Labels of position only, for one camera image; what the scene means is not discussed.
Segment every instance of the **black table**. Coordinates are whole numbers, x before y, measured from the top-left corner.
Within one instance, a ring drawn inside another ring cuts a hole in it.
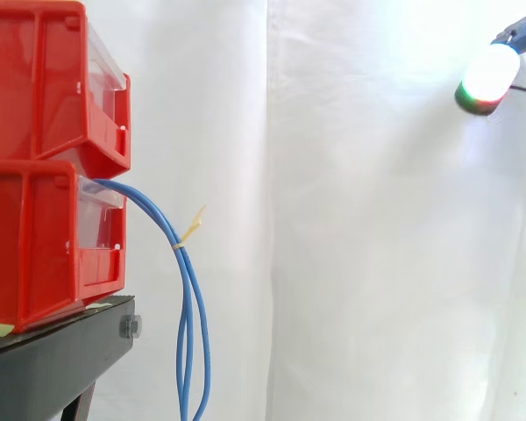
[[[35,331],[0,339],[0,421],[87,419],[96,379],[132,348],[141,321],[133,296]]]

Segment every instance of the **white curtain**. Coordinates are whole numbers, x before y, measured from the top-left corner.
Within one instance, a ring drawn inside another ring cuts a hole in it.
[[[183,231],[208,205],[203,419],[526,420],[526,96],[453,102],[526,1],[86,3],[132,79],[122,180]],[[136,208],[128,230],[144,331],[89,419],[178,419],[178,269]]]

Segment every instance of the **glowing white light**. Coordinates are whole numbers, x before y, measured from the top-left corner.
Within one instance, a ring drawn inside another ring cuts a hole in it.
[[[467,94],[480,101],[500,100],[520,69],[520,57],[510,46],[492,44],[476,57],[464,75]]]

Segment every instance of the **blue wire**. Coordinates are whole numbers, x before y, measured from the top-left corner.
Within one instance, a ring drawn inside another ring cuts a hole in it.
[[[118,191],[129,197],[140,209],[142,209],[166,234],[167,239],[172,247],[179,244],[181,239],[175,232],[173,226],[169,223],[163,212],[156,206],[148,197],[140,191],[121,184],[113,182],[112,180],[96,180],[97,183]],[[189,282],[195,293],[199,316],[201,319],[201,333],[203,337],[203,352],[204,352],[204,390],[203,398],[197,412],[193,418],[194,421],[201,419],[201,416],[206,409],[210,396],[210,342],[209,330],[206,316],[206,309],[203,301],[203,294],[196,279],[195,270],[188,257],[187,251],[184,247],[174,250],[177,259],[181,278],[183,280],[183,303],[181,307],[181,316],[179,329],[177,333],[177,352],[176,352],[176,382],[177,393],[180,402],[181,421],[187,421],[188,418],[188,400],[191,383],[191,375],[193,368],[193,311],[191,302],[191,293],[189,290]],[[187,329],[187,355],[185,360],[185,377],[183,378],[183,347],[185,342],[185,331]]]

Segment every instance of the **indicator lamp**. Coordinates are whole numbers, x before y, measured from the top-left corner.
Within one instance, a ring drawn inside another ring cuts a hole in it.
[[[524,53],[526,17],[497,35],[491,45],[472,61],[456,89],[458,105],[481,116],[495,111],[516,77],[520,69],[520,54]]]
[[[472,114],[491,114],[512,85],[520,56],[506,44],[491,44],[469,65],[456,89],[456,101]]]

